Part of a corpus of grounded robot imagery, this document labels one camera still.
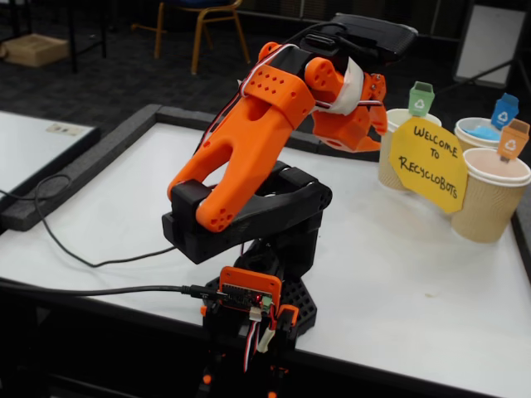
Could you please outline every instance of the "orange label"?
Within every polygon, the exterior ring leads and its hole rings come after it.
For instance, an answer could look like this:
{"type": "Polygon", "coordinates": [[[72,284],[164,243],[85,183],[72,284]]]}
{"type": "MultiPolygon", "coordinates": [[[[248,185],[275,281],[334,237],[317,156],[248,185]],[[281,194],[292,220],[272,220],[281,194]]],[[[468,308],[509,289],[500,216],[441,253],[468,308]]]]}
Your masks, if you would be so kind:
{"type": "Polygon", "coordinates": [[[529,141],[529,124],[514,119],[504,127],[499,141],[498,154],[504,158],[516,159],[529,141]]]}

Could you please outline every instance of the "cardboard box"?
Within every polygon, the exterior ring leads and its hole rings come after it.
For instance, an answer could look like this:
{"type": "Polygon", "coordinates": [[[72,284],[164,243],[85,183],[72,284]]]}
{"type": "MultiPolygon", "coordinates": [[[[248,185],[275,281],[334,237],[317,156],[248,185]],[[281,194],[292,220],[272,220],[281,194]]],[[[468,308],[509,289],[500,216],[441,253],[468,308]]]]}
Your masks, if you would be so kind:
{"type": "Polygon", "coordinates": [[[68,54],[68,41],[36,34],[5,41],[0,48],[6,62],[33,67],[63,60],[68,54]]]}

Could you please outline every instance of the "black cable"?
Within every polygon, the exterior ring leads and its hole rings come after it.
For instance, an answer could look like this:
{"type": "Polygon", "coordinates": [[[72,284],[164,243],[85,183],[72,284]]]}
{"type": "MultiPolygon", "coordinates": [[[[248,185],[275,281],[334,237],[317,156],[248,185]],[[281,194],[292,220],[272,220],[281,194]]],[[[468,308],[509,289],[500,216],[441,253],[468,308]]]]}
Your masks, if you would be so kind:
{"type": "Polygon", "coordinates": [[[371,58],[378,58],[378,53],[375,51],[371,51],[368,48],[363,48],[361,46],[358,46],[357,44],[352,43],[350,40],[347,40],[344,37],[341,37],[339,35],[335,35],[335,37],[339,41],[341,41],[345,46],[350,48],[352,51],[356,51],[359,55],[368,56],[371,58]]]}
{"type": "Polygon", "coordinates": [[[25,284],[9,284],[0,282],[0,289],[11,290],[25,293],[43,293],[43,294],[58,294],[62,296],[74,297],[94,297],[94,296],[109,296],[111,294],[127,294],[140,292],[175,292],[180,294],[187,294],[195,299],[218,300],[227,299],[229,296],[215,289],[205,288],[204,286],[135,286],[133,288],[120,289],[104,289],[104,290],[63,290],[63,289],[49,289],[41,288],[39,286],[28,286],[25,284]]]}
{"type": "Polygon", "coordinates": [[[120,260],[107,260],[107,261],[104,261],[102,263],[98,263],[98,264],[92,264],[91,262],[81,258],[79,255],[76,255],[74,253],[72,253],[70,250],[68,250],[62,243],[61,241],[56,237],[56,235],[53,233],[53,231],[51,230],[50,226],[48,225],[48,221],[46,221],[46,218],[44,216],[44,214],[42,213],[42,209],[41,209],[41,204],[39,201],[41,200],[47,200],[47,199],[53,199],[55,197],[58,197],[60,196],[61,194],[63,194],[72,184],[72,179],[65,175],[65,174],[55,174],[53,176],[49,176],[47,178],[44,178],[43,180],[41,180],[38,184],[37,184],[37,187],[35,188],[35,196],[33,197],[20,197],[18,195],[13,195],[12,193],[9,193],[9,192],[5,192],[3,190],[0,190],[0,193],[2,193],[3,195],[6,195],[7,197],[12,197],[14,199],[17,199],[19,201],[33,201],[33,204],[35,205],[35,209],[37,210],[37,214],[39,215],[39,218],[41,219],[42,221],[42,224],[44,225],[44,227],[46,228],[46,232],[48,233],[48,235],[57,243],[57,245],[65,252],[67,253],[70,257],[80,261],[81,263],[83,263],[84,265],[87,265],[91,268],[99,268],[99,267],[103,267],[104,265],[110,265],[110,264],[123,264],[123,263],[130,263],[130,262],[133,262],[133,261],[138,261],[138,260],[142,260],[142,259],[147,259],[148,257],[154,257],[155,255],[163,255],[164,253],[168,253],[169,251],[172,251],[172,250],[175,250],[176,248],[175,247],[170,247],[170,248],[167,248],[167,249],[164,249],[164,250],[160,250],[160,251],[155,251],[153,253],[147,253],[145,255],[138,255],[138,256],[135,256],[135,257],[131,257],[131,258],[128,258],[128,259],[120,259],[120,260]],[[67,184],[56,194],[54,195],[50,195],[48,197],[40,197],[39,196],[39,192],[41,190],[41,187],[42,187],[42,184],[45,184],[46,182],[52,180],[52,179],[55,179],[55,178],[65,178],[67,180],[67,184]]]}
{"type": "Polygon", "coordinates": [[[108,296],[111,294],[126,294],[139,292],[177,292],[182,293],[184,286],[137,286],[133,288],[122,289],[105,289],[105,290],[62,290],[62,289],[48,289],[37,286],[25,286],[19,284],[6,284],[0,282],[0,289],[15,290],[26,293],[47,293],[60,294],[63,296],[89,297],[89,296],[108,296]]]}
{"type": "MultiPolygon", "coordinates": [[[[60,194],[62,194],[64,191],[66,191],[70,186],[72,185],[72,179],[68,177],[65,174],[56,174],[54,176],[45,178],[46,180],[51,180],[52,178],[65,178],[66,179],[66,186],[63,187],[58,193],[54,193],[53,195],[50,195],[48,197],[39,197],[38,199],[40,201],[47,201],[48,199],[53,199],[54,197],[58,197],[60,194]]],[[[35,192],[35,196],[33,197],[20,197],[18,195],[15,195],[13,193],[5,192],[4,190],[0,189],[0,193],[5,195],[6,197],[12,197],[13,199],[17,199],[18,201],[35,201],[37,199],[37,192],[35,192]]]]}
{"type": "Polygon", "coordinates": [[[288,40],[284,41],[284,43],[282,43],[282,44],[288,44],[289,42],[298,39],[302,35],[306,34],[307,32],[311,31],[312,29],[316,29],[318,27],[340,27],[340,28],[344,29],[345,31],[347,30],[347,27],[343,23],[339,23],[339,22],[316,23],[315,25],[312,25],[311,27],[307,27],[307,28],[303,29],[302,31],[300,31],[299,33],[296,33],[295,35],[290,37],[288,40]]]}

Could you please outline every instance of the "white table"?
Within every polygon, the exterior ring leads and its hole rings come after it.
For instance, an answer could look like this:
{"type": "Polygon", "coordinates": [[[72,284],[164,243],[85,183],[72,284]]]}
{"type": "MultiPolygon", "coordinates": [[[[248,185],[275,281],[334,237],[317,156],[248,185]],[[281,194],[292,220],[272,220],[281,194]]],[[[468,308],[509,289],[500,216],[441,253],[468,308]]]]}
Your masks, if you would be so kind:
{"type": "MultiPolygon", "coordinates": [[[[156,124],[49,216],[77,254],[101,261],[168,247],[166,188],[190,158],[197,131],[156,124]]],[[[411,194],[378,184],[378,165],[285,149],[280,160],[332,188],[314,267],[303,277],[319,309],[297,348],[494,396],[529,397],[531,288],[513,233],[478,245],[411,194]]],[[[222,170],[207,182],[218,181],[222,170]]],[[[0,277],[63,289],[205,284],[234,248],[194,265],[178,251],[136,264],[87,269],[42,225],[0,235],[0,277]]],[[[201,324],[200,303],[180,294],[98,298],[201,324]]]]}
{"type": "Polygon", "coordinates": [[[94,131],[0,111],[0,189],[20,187],[94,131]]]}

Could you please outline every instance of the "white board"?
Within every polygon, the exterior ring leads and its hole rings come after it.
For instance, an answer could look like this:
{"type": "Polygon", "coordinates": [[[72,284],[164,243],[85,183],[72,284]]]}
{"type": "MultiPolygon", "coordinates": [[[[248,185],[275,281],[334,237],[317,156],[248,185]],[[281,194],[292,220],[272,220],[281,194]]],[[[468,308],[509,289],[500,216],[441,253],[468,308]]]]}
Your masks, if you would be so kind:
{"type": "Polygon", "coordinates": [[[0,189],[12,191],[92,130],[0,111],[0,189]]]}
{"type": "MultiPolygon", "coordinates": [[[[455,77],[468,79],[514,58],[525,12],[474,6],[455,77]]],[[[478,82],[505,87],[509,66],[481,77],[478,82]]]]}

